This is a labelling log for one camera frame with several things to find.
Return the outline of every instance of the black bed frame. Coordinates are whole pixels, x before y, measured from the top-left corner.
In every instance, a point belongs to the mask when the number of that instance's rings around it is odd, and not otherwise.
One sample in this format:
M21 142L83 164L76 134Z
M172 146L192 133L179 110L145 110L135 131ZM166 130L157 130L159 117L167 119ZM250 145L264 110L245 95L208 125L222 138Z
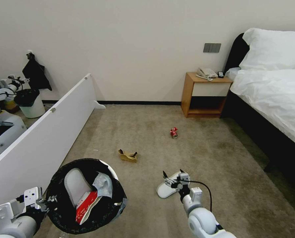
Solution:
M243 33L232 45L224 73L230 68L239 67L249 51L249 46L242 36ZM268 156L270 161L264 168L265 172L277 166L286 178L295 184L295 143L291 139L231 91L221 117L233 118Z

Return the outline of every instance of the remote control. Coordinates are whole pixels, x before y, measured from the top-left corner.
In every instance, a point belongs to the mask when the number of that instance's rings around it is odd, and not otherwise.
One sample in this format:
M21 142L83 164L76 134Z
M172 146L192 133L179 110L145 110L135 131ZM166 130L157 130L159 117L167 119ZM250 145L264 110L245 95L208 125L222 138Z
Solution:
M218 71L218 78L223 78L223 72L222 71Z

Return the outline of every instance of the white panel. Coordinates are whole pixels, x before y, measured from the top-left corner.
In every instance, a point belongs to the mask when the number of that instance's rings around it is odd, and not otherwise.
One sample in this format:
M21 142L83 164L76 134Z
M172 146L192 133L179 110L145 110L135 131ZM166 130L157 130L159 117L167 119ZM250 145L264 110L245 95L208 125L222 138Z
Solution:
M230 83L195 83L193 96L227 96Z
M97 105L92 77L86 77L0 154L0 203L47 188Z

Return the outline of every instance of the black headboard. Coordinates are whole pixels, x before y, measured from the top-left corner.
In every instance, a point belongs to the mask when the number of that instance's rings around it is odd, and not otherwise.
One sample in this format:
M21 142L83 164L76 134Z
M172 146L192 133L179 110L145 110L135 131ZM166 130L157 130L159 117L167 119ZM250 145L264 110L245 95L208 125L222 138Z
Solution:
M239 64L249 51L249 46L242 39L242 36L243 33L238 35L237 38L234 40L223 74L225 74L230 68L239 67Z

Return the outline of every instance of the trash can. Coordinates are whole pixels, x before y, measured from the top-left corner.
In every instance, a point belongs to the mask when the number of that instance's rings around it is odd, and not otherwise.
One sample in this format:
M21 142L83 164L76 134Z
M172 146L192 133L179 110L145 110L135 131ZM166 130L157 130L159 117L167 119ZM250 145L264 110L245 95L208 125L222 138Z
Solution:
M97 192L100 199L95 206L84 208L92 209L81 224L78 221L78 206L83 201L85 191ZM47 188L46 198L50 197L56 197L56 203L51 204L48 217L57 228L75 235L105 226L123 212L127 203L115 171L105 162L92 158L74 160L62 166Z
M39 95L39 90L24 89L18 91L14 101L27 118L40 117L46 112Z

